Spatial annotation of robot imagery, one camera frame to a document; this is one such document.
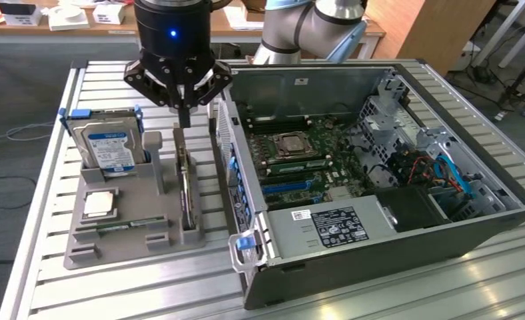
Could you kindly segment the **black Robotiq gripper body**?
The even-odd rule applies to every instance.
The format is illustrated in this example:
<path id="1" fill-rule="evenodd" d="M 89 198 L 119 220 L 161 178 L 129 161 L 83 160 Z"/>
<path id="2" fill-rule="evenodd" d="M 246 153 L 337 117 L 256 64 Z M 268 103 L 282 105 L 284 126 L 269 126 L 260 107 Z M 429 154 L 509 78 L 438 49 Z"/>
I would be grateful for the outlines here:
<path id="1" fill-rule="evenodd" d="M 139 61 L 166 61 L 184 85 L 185 68 L 216 60 L 210 48 L 210 1 L 135 1 Z"/>

